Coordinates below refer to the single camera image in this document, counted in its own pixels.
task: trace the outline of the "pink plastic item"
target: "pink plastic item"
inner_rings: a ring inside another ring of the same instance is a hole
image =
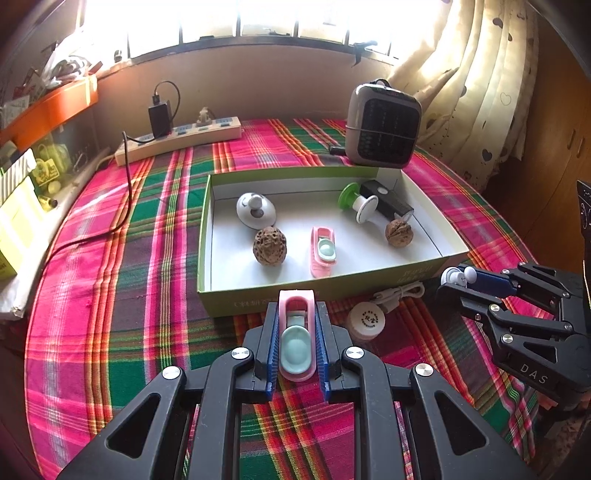
[[[332,244],[332,259],[321,258],[319,241],[328,239]],[[332,228],[315,226],[310,238],[310,273],[314,278],[328,277],[332,267],[336,263],[335,233]]]
[[[312,290],[281,290],[279,292],[279,356],[281,358],[281,339],[287,328],[288,312],[295,310],[306,310],[306,321],[304,328],[310,334],[310,356],[311,363],[308,369],[300,374],[291,374],[284,370],[279,361],[279,372],[284,378],[294,382],[308,380],[316,372],[316,304]]]

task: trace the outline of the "blue gripper pad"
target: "blue gripper pad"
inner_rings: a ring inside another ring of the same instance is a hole
[[[328,401],[330,398],[329,359],[326,353],[326,345],[324,344],[322,325],[320,324],[318,312],[316,312],[314,321],[316,322],[316,369],[318,370],[320,391],[322,392],[324,401]]]
[[[501,277],[499,274],[493,272],[476,271],[478,273],[476,281],[473,284],[468,284],[468,288],[500,299],[517,295],[517,289],[508,278]]]
[[[279,372],[279,309],[273,322],[273,333],[269,344],[269,356],[267,357],[267,387],[265,392],[267,399],[273,399],[273,392],[277,386],[277,374]]]

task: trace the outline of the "black power adapter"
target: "black power adapter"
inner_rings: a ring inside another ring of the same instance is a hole
[[[148,108],[150,125],[154,138],[161,138],[170,135],[173,131],[173,116],[170,109],[170,102],[160,102],[160,95],[152,95],[153,105]]]

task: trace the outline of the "heart pattern curtain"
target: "heart pattern curtain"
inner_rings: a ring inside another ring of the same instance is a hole
[[[537,14],[524,0],[436,0],[424,20],[388,80],[411,95],[444,82],[423,105],[418,144],[481,192],[523,155]]]

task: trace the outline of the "window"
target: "window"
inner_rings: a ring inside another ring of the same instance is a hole
[[[422,37],[436,1],[87,0],[84,28],[107,67],[115,50],[133,59],[205,38],[261,36],[319,40],[327,48],[373,40],[368,49],[399,57]]]

